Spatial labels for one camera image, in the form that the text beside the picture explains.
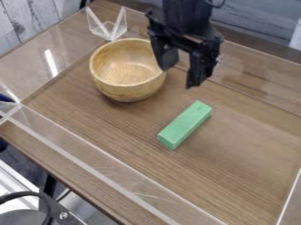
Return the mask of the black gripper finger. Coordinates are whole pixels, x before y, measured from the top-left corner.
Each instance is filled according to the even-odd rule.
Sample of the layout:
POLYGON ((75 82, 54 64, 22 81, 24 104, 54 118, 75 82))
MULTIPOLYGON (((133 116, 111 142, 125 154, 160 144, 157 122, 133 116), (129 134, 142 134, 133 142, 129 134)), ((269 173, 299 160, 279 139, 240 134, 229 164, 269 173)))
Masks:
POLYGON ((180 61, 178 36, 173 33, 150 31, 150 44, 157 63, 164 71, 169 70, 180 61))
POLYGON ((186 79, 186 88, 198 87, 212 77, 218 64, 218 52, 196 50, 190 54, 190 69, 186 79))

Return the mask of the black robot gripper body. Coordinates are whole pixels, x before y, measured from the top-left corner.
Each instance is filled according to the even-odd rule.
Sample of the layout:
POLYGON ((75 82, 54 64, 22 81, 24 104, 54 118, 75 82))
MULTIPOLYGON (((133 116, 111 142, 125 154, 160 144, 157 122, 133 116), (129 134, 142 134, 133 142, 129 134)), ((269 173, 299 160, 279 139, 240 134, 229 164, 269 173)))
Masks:
POLYGON ((225 1, 218 4, 214 0, 161 1, 161 6, 153 6, 146 13, 149 31, 177 35, 178 50, 190 54, 196 50, 218 52, 224 38, 212 24, 212 14, 225 1))

